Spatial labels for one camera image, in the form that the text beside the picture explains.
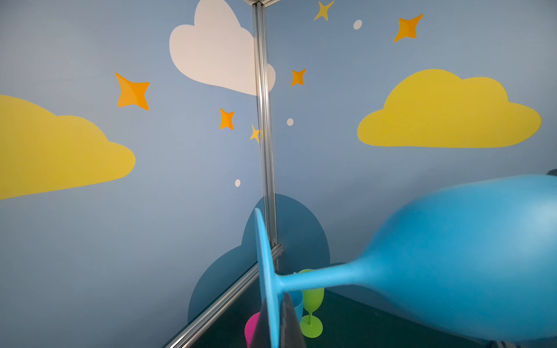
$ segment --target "dark green floor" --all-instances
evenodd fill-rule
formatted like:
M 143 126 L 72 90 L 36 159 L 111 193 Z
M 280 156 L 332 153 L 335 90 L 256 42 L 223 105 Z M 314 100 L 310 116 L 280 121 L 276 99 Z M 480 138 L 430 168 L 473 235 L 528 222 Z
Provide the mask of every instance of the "dark green floor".
M 193 347 L 246 348 L 244 326 L 260 307 L 256 281 Z M 307 348 L 484 348 L 330 291 L 325 291 L 315 316 L 323 323 L 323 334 L 316 339 L 306 338 Z

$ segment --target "dark blue cloud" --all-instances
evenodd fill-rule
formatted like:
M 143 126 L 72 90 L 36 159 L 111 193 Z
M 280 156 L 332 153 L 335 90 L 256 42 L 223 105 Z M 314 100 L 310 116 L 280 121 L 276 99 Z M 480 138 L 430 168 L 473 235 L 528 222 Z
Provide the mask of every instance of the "dark blue cloud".
M 279 271 L 288 274 L 304 268 L 329 265 L 329 245 L 321 224 L 302 203 L 277 194 L 278 242 L 285 247 L 279 261 Z M 263 198 L 255 208 L 263 211 Z M 231 284 L 257 261 L 253 211 L 246 223 L 242 244 L 218 260 L 201 276 L 189 301 L 188 321 L 191 322 Z

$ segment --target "yellow star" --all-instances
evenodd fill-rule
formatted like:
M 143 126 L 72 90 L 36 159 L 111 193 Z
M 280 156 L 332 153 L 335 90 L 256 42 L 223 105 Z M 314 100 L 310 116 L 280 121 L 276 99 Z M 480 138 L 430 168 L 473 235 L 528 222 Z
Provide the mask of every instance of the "yellow star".
M 234 129 L 234 126 L 232 125 L 232 116 L 234 116 L 234 113 L 226 112 L 221 109 L 221 116 L 222 116 L 221 129 L 223 129 L 224 127 Z
M 335 3 L 335 2 L 333 1 L 330 4 L 328 4 L 327 6 L 325 6 L 321 2 L 319 2 L 319 13 L 317 14 L 317 17 L 315 17 L 314 20 L 318 19 L 319 17 L 324 17 L 325 20 L 328 22 L 329 21 L 329 16 L 327 16 L 327 11 L 329 10 L 329 7 L 331 7 L 331 5 L 333 3 Z
M 409 37 L 409 38 L 416 38 L 416 26 L 420 19 L 422 19 L 423 14 L 414 18 L 414 19 L 402 19 L 399 18 L 398 22 L 400 23 L 400 29 L 398 30 L 397 37 L 394 39 L 394 42 L 397 42 L 401 38 Z
M 123 78 L 119 73 L 116 73 L 116 78 L 120 83 L 120 99 L 118 99 L 118 106 L 137 105 L 146 110 L 149 110 L 149 105 L 145 100 L 145 92 L 149 87 L 148 82 L 130 82 Z
M 306 72 L 306 69 L 303 69 L 302 71 L 294 71 L 292 70 L 292 85 L 290 87 L 292 87 L 293 85 L 303 85 L 304 84 L 304 73 Z
M 255 139 L 259 143 L 259 129 L 255 130 L 255 127 L 253 125 L 251 125 L 251 129 L 253 129 L 253 133 L 251 134 L 250 140 Z

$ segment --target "aluminum frame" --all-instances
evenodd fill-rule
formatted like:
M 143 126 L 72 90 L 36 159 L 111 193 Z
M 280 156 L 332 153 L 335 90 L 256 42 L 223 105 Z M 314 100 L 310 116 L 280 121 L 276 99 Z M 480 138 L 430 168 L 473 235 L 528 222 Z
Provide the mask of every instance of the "aluminum frame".
M 280 0 L 244 0 L 244 1 L 247 2 L 250 6 L 252 6 L 256 2 L 261 2 L 263 3 L 263 5 L 265 5 L 265 7 L 269 7 L 272 4 L 276 4 Z
M 255 79 L 257 111 L 259 114 L 261 164 L 263 169 L 263 198 L 265 201 L 265 227 L 271 248 L 278 244 L 275 203 L 275 175 L 271 139 L 271 116 L 267 82 L 267 43 L 265 35 L 265 5 L 253 4 L 253 43 L 255 53 Z

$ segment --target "wine glass base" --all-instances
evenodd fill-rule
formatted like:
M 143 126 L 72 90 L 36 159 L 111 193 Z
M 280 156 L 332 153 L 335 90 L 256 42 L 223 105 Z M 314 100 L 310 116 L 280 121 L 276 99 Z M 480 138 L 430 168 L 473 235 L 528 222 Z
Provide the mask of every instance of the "wine glass base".
M 302 334 L 308 338 L 314 339 L 323 333 L 323 323 L 315 315 L 311 316 L 311 324 L 309 324 L 309 315 L 302 317 L 300 322 L 300 330 Z

